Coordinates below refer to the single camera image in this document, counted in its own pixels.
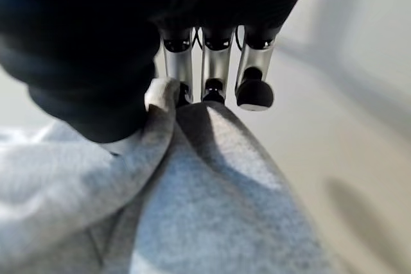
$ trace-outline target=black joint cap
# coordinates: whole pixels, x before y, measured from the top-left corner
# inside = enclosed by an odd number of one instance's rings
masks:
[[[202,101],[214,101],[224,104],[225,98],[221,95],[222,91],[223,83],[216,78],[211,78],[205,82],[205,96]]]
[[[185,83],[180,83],[179,101],[177,102],[177,108],[190,105],[189,100],[189,87]]]
[[[269,84],[261,80],[244,80],[236,91],[237,105],[245,110],[262,111],[274,102]]]

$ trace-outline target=cable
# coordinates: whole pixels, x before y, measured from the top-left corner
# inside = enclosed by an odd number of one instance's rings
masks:
[[[243,51],[242,46],[240,45],[240,40],[238,38],[238,26],[236,27],[236,43],[237,43],[237,47],[240,51]]]
[[[197,41],[197,42],[198,42],[198,45],[200,46],[200,49],[202,50],[202,49],[203,49],[203,45],[201,44],[200,36],[198,35],[198,29],[200,29],[200,27],[196,27],[196,28],[195,28],[195,34],[194,34],[194,38],[193,38],[192,47],[194,47],[195,41]]]

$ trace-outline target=light gray cloth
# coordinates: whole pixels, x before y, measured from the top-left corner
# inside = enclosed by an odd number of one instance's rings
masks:
[[[258,141],[178,88],[153,81],[124,157],[63,123],[0,144],[0,273],[334,273]]]

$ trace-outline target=gray fabric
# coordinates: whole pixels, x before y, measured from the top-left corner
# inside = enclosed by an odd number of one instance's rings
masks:
[[[334,273],[257,140],[177,91],[152,83],[124,157],[62,123],[2,147],[0,273]]]

